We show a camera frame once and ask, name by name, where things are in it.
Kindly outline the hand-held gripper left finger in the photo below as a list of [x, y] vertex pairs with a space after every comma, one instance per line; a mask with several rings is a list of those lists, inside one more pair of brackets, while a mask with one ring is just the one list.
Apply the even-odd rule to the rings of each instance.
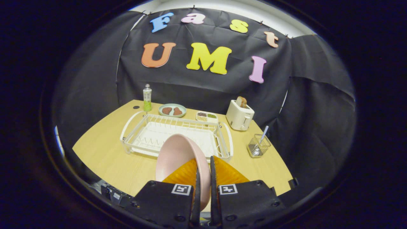
[[200, 173], [191, 159], [163, 181], [148, 181], [126, 211], [162, 229], [191, 229], [199, 224]]

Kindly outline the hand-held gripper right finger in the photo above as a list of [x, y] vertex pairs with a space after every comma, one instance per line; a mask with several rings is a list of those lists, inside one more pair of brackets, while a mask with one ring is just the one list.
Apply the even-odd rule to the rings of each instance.
[[275, 220], [286, 209], [283, 201], [262, 180], [221, 184], [223, 178], [236, 178], [231, 166], [212, 156], [211, 219], [218, 229], [257, 229]]

